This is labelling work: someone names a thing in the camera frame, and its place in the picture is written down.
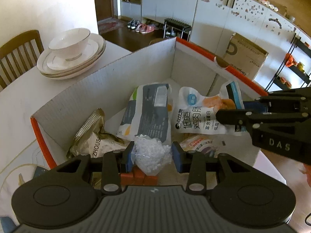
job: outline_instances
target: cabinet handle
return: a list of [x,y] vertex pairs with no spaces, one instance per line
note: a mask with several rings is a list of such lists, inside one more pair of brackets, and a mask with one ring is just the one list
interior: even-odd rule
[[226,6],[228,6],[228,3],[229,3],[229,0],[227,0],[227,2],[226,2]]
[[233,3],[232,3],[232,7],[231,7],[231,8],[233,8],[233,6],[234,6],[234,3],[235,3],[235,0],[233,0]]

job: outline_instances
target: white bowl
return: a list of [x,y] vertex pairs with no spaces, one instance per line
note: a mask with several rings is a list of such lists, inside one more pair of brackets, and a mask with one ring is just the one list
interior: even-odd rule
[[57,57],[66,60],[77,59],[85,49],[90,33],[90,30],[85,28],[76,28],[62,32],[52,39],[49,43],[49,49]]

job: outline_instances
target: shoe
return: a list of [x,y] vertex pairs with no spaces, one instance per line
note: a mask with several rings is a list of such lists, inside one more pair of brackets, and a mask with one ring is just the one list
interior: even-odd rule
[[134,21],[135,21],[135,20],[132,19],[131,21],[128,22],[128,28],[131,28],[131,25],[132,25],[132,23],[133,23]]
[[140,31],[143,29],[144,26],[145,26],[145,24],[140,23],[140,24],[136,27],[135,31],[136,31],[136,32],[140,32]]
[[137,26],[138,26],[139,24],[140,24],[140,21],[134,20],[134,21],[132,22],[131,29],[132,29],[132,30],[136,29]]
[[140,33],[141,33],[141,34],[146,34],[146,33],[153,32],[154,30],[155,30],[154,26],[145,25],[145,26],[141,29]]

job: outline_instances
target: gray package panel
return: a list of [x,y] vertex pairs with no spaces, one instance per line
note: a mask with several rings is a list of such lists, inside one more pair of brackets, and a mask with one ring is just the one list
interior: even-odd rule
[[76,225],[43,230],[21,225],[15,233],[295,233],[282,224],[248,229],[220,217],[202,195],[182,186],[128,186],[120,195],[106,196],[96,211]]
[[120,125],[132,123],[133,117],[135,115],[135,109],[136,109],[136,100],[129,101]]
[[161,142],[164,142],[169,125],[167,98],[165,107],[154,106],[157,90],[161,86],[169,88],[168,84],[151,84],[145,85],[142,89],[142,115],[137,135],[143,134],[150,138],[157,137]]

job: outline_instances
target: blue circle label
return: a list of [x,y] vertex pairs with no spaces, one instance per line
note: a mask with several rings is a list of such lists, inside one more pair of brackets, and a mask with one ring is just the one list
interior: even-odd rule
[[196,103],[197,103],[197,97],[195,96],[195,94],[189,94],[188,95],[188,104],[194,105]]

